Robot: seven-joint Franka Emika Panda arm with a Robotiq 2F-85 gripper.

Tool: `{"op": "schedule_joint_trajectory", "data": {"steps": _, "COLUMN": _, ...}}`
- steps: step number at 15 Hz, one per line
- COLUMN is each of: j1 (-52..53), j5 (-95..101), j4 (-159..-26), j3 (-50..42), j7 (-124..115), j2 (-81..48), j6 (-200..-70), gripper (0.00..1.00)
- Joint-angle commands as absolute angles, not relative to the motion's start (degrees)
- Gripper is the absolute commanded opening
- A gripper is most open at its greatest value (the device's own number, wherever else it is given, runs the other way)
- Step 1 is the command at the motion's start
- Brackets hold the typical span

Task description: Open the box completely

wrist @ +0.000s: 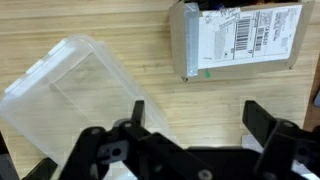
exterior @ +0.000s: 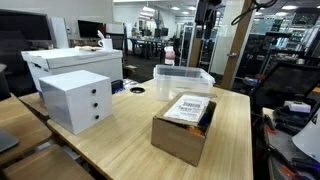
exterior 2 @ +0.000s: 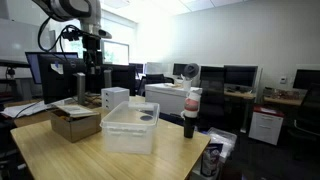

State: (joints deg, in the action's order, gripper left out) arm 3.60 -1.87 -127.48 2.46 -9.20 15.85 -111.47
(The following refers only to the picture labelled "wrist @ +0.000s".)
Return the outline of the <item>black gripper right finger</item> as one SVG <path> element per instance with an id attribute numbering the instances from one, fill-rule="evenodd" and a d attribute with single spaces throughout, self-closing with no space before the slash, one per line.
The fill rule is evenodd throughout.
<path id="1" fill-rule="evenodd" d="M 292 170 L 294 161 L 320 176 L 320 127 L 301 129 L 273 117 L 254 100 L 246 100 L 242 122 L 263 147 L 254 168 L 258 180 L 305 180 Z"/>

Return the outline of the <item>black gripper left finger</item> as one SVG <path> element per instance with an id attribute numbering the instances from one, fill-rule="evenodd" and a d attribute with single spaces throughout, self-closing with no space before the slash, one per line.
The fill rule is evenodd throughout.
<path id="1" fill-rule="evenodd" d="M 214 168 L 160 133 L 144 128 L 145 102 L 110 130 L 83 130 L 59 180 L 103 180 L 121 162 L 138 180 L 213 180 Z"/>

